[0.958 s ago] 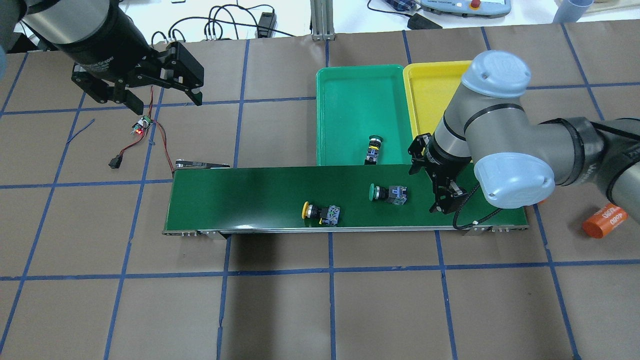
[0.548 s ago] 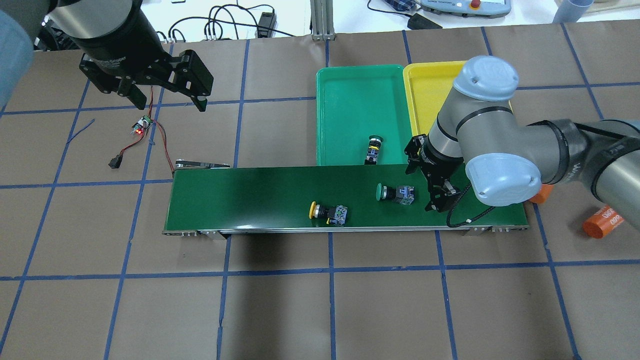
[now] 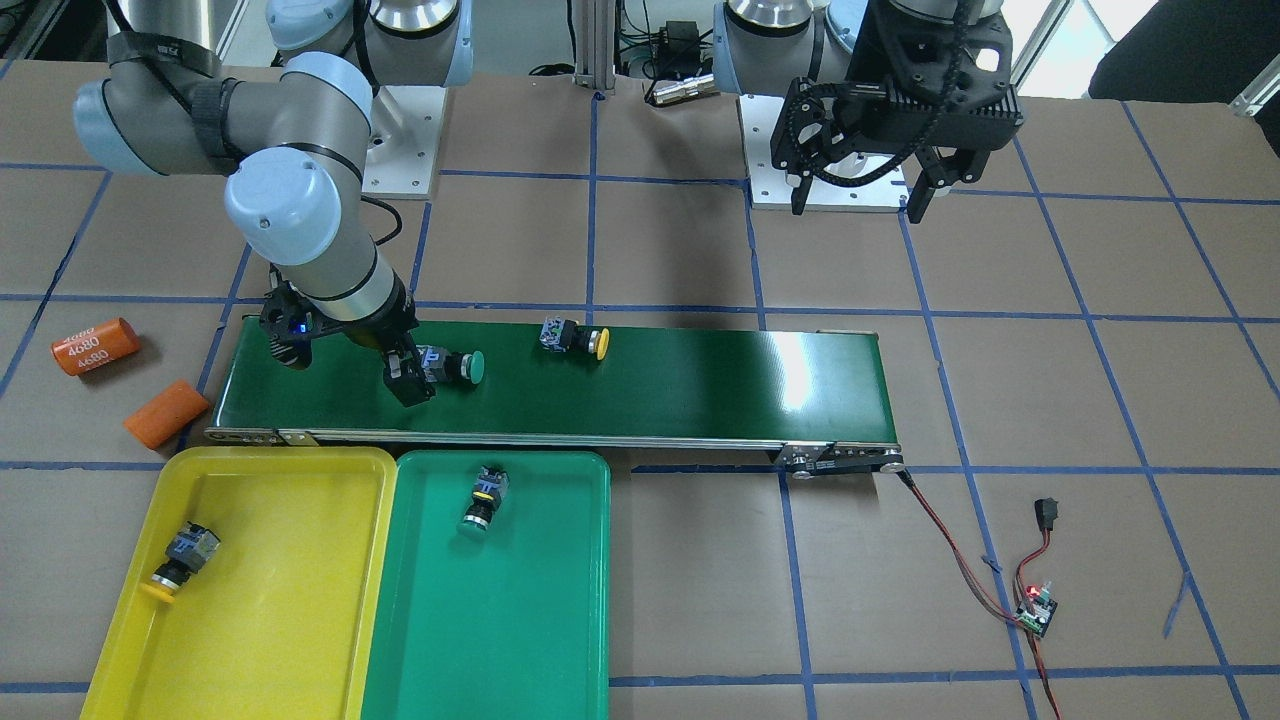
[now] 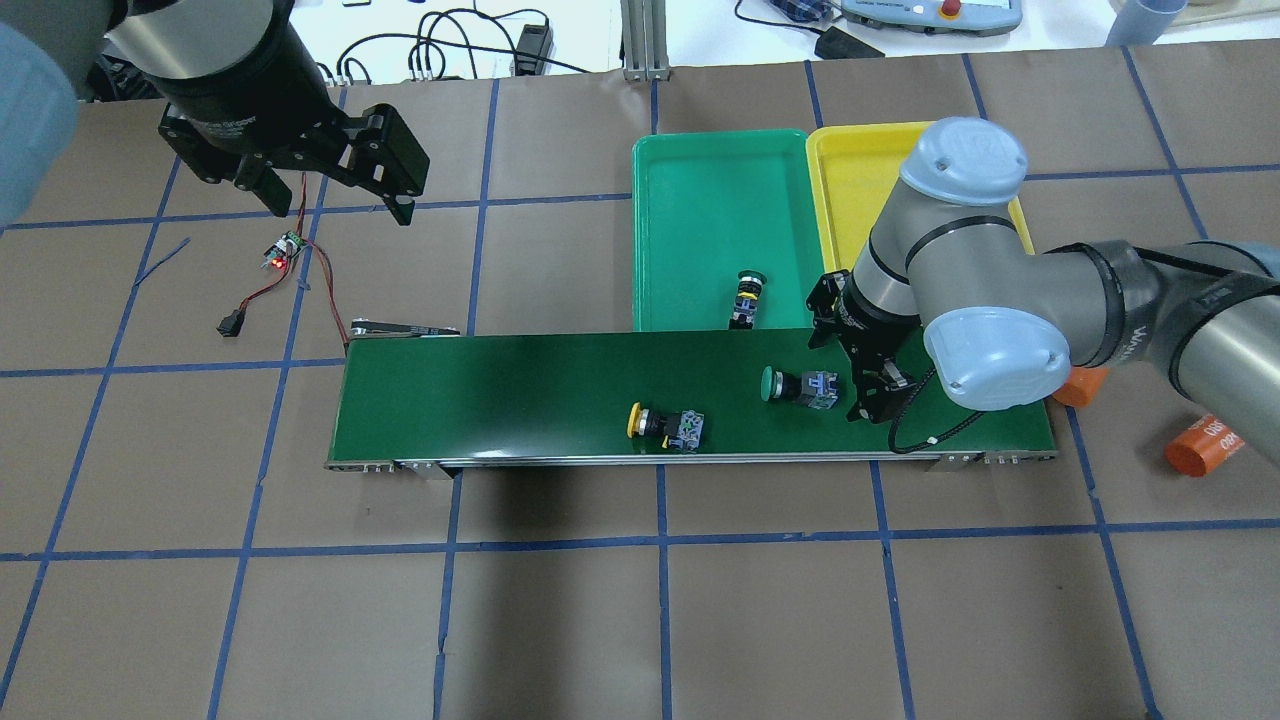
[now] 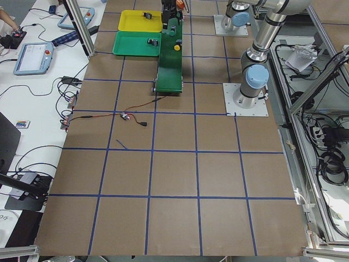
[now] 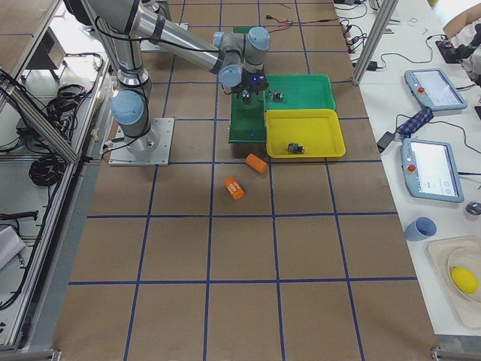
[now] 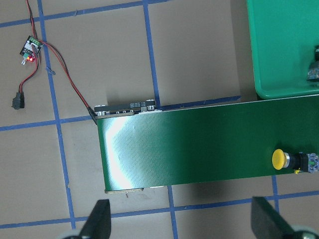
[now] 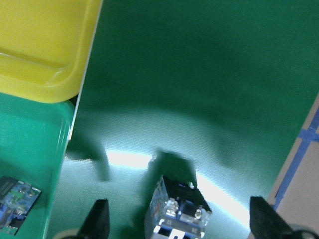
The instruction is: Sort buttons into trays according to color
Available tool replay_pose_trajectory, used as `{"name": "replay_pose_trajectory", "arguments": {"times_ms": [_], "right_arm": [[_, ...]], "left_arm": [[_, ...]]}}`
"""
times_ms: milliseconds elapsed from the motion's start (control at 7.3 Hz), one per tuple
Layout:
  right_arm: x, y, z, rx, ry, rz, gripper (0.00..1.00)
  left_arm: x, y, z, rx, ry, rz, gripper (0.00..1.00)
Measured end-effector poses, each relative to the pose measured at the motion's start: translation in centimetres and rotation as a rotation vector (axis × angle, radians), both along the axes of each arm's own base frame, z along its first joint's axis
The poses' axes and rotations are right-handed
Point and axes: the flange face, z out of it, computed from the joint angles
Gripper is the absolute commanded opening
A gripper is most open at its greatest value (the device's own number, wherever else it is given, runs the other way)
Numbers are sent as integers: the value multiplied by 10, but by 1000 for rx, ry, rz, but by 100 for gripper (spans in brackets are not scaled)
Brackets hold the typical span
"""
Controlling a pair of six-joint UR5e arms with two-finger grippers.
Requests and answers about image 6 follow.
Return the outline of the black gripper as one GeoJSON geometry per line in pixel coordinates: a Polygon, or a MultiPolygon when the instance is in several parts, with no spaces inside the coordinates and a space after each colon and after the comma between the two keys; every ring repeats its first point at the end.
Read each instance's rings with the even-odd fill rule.
{"type": "Polygon", "coordinates": [[[268,79],[264,70],[257,69],[255,72],[243,70],[241,73],[241,82],[231,88],[231,93],[237,97],[243,93],[258,94],[268,88],[268,79]]]}

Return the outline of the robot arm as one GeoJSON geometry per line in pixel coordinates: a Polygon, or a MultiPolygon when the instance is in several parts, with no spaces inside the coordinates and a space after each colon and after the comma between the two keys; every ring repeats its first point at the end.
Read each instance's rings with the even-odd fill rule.
{"type": "Polygon", "coordinates": [[[262,27],[244,35],[216,32],[208,43],[172,22],[166,1],[66,1],[65,6],[97,31],[113,64],[119,88],[111,112],[133,153],[153,151],[162,140],[153,123],[160,88],[152,76],[167,61],[181,58],[209,71],[235,94],[268,86],[264,60],[270,38],[262,27]]]}

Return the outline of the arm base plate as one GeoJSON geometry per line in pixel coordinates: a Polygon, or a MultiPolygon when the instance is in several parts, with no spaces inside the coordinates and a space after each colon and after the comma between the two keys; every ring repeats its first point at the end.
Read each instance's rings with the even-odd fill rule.
{"type": "Polygon", "coordinates": [[[151,118],[149,132],[133,141],[125,137],[120,126],[116,129],[119,142],[108,146],[111,166],[168,165],[171,141],[174,133],[174,118],[151,118]]]}

